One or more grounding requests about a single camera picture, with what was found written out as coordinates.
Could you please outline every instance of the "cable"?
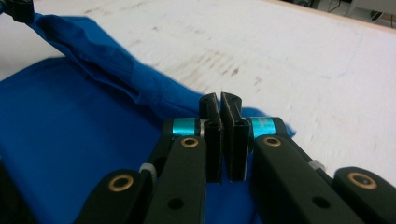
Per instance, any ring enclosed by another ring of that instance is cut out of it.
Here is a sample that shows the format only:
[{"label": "cable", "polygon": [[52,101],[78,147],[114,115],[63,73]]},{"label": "cable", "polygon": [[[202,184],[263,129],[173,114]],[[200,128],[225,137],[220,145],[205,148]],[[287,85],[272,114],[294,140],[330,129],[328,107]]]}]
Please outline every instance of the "cable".
[{"label": "cable", "polygon": [[328,12],[333,12],[336,8],[341,6],[341,0],[338,0],[338,6],[334,7],[332,10],[328,10]]}]

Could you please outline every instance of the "white tabletop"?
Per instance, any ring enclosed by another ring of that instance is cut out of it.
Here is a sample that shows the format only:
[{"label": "white tabletop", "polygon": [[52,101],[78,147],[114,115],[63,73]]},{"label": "white tabletop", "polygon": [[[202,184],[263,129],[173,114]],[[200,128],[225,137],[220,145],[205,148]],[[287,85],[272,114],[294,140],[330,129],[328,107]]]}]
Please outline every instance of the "white tabletop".
[{"label": "white tabletop", "polygon": [[[359,166],[396,186],[396,32],[277,1],[36,0],[96,20],[137,59],[187,87],[231,92],[281,117],[329,175]],[[61,55],[0,16],[0,79]]]}]

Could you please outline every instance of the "screw hole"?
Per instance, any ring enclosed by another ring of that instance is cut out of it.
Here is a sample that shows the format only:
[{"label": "screw hole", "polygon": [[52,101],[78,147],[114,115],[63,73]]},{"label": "screw hole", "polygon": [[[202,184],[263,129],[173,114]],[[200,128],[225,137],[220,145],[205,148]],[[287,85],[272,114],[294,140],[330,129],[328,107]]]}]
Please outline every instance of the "screw hole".
[{"label": "screw hole", "polygon": [[180,198],[173,198],[169,200],[168,207],[173,210],[178,210],[184,206],[183,200]]},{"label": "screw hole", "polygon": [[108,188],[114,192],[124,191],[132,186],[134,178],[130,175],[117,175],[108,183]]},{"label": "screw hole", "polygon": [[195,138],[185,138],[181,140],[181,145],[183,147],[196,147],[198,146],[198,140]]},{"label": "screw hole", "polygon": [[330,203],[326,199],[322,197],[314,197],[312,199],[312,202],[317,206],[321,208],[330,208]]},{"label": "screw hole", "polygon": [[376,189],[376,182],[368,175],[361,173],[349,173],[348,179],[356,186],[362,189]]},{"label": "screw hole", "polygon": [[282,142],[274,137],[266,137],[264,138],[264,143],[270,147],[279,147]]}]

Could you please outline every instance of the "white table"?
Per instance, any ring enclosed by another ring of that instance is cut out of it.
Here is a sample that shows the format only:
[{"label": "white table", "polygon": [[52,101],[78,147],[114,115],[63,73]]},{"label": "white table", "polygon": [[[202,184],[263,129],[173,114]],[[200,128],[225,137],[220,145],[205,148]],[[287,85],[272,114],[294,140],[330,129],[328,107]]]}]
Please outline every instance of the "white table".
[{"label": "white table", "polygon": [[[281,117],[331,176],[359,166],[396,186],[393,30],[277,1],[37,0],[35,11],[89,16],[189,88]],[[7,15],[0,30],[0,79],[60,55]]]}]

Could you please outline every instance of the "blue tape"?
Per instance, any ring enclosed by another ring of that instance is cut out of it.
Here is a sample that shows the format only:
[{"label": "blue tape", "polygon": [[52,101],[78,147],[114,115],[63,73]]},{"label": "blue tape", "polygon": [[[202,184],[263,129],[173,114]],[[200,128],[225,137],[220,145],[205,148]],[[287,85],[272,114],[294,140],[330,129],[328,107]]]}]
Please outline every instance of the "blue tape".
[{"label": "blue tape", "polygon": [[173,134],[195,135],[195,119],[174,119]]},{"label": "blue tape", "polygon": [[275,134],[276,128],[271,118],[250,118],[253,126],[253,137],[256,139],[263,134]]}]

